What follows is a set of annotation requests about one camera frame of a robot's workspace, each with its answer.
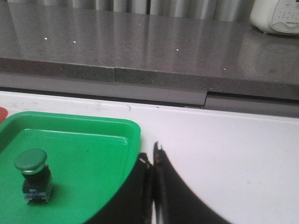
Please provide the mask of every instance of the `gray countertop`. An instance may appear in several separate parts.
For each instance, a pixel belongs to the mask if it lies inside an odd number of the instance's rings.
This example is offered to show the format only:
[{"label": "gray countertop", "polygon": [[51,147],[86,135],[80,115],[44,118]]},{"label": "gray countertop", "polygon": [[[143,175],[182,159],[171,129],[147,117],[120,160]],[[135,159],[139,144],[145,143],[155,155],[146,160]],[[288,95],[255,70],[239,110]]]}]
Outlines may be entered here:
[{"label": "gray countertop", "polygon": [[2,2],[0,86],[152,100],[207,91],[298,100],[299,38],[247,23]]}]

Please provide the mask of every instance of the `black plastic part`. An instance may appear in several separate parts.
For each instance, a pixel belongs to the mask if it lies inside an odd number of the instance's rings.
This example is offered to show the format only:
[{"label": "black plastic part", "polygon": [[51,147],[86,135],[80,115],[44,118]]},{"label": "black plastic part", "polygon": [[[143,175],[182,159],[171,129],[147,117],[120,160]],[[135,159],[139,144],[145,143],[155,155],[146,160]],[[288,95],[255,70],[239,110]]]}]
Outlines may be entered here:
[{"label": "black plastic part", "polygon": [[229,224],[188,188],[157,142],[153,193],[158,224]]},{"label": "black plastic part", "polygon": [[25,177],[25,179],[28,182],[40,182],[42,179],[44,179],[49,174],[49,172],[50,172],[49,167],[45,166],[41,171],[39,171],[36,174],[28,175],[28,174],[22,173],[22,175],[23,175],[23,177]]},{"label": "black plastic part", "polygon": [[85,224],[150,224],[153,167],[145,153],[114,197]]},{"label": "black plastic part", "polygon": [[23,174],[23,176],[25,177],[22,187],[24,194],[30,193],[31,189],[36,189],[37,192],[46,192],[51,178],[51,172],[49,170],[49,166],[46,165],[43,170],[35,175]]}]

